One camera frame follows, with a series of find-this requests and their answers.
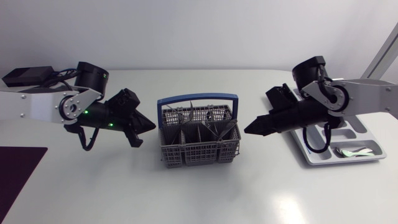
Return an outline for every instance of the gray plastic basket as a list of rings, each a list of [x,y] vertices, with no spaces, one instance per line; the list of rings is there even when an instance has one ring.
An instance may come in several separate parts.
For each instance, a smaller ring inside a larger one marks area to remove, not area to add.
[[[162,105],[204,99],[233,100],[234,110],[231,112],[228,105],[162,110]],[[238,96],[224,93],[190,94],[158,100],[157,106],[162,160],[168,168],[184,164],[199,166],[232,162],[239,154],[241,136],[238,125],[232,128],[228,126],[236,120]],[[229,131],[218,138],[211,130],[216,133]]]

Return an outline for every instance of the dark purple mat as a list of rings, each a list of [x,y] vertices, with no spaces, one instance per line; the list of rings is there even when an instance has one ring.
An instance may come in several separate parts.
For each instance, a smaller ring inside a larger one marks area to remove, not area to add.
[[[45,147],[0,147],[0,223],[45,152]]]

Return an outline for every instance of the blue handle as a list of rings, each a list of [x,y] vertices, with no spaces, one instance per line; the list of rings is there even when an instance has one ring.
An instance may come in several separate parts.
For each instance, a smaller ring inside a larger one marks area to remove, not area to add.
[[[238,117],[238,96],[235,94],[228,93],[195,93],[195,94],[187,94],[180,96],[173,96],[164,99],[157,100],[157,122],[159,124],[159,128],[163,126],[162,124],[162,106],[178,103],[183,101],[190,100],[232,100],[232,119],[236,119]]]

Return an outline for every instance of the table surface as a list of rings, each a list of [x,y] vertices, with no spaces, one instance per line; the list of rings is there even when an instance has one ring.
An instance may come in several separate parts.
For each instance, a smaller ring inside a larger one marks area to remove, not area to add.
[[[237,94],[240,155],[230,164],[167,169],[160,161],[158,129],[140,135],[140,148],[131,148],[123,133],[101,130],[86,152],[62,125],[0,121],[0,145],[48,147],[4,223],[398,223],[398,121],[391,115],[360,116],[387,158],[313,167],[290,133],[243,132],[271,109],[267,90],[295,86],[290,72],[109,73],[105,98],[129,88],[141,101],[137,109],[154,123],[158,99]]]

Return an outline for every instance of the white tray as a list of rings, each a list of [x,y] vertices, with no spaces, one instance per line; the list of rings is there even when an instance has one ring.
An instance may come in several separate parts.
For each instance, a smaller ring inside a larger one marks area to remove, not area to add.
[[[310,165],[373,161],[387,157],[376,138],[357,116],[346,116],[344,119],[345,123],[342,128],[331,130],[330,146],[323,153],[314,153],[307,149],[303,140],[302,128],[290,132]],[[307,127],[308,143],[314,149],[321,149],[325,146],[326,137],[323,125],[317,124]],[[347,151],[367,147],[373,150],[374,156],[343,157],[336,151],[336,147]]]

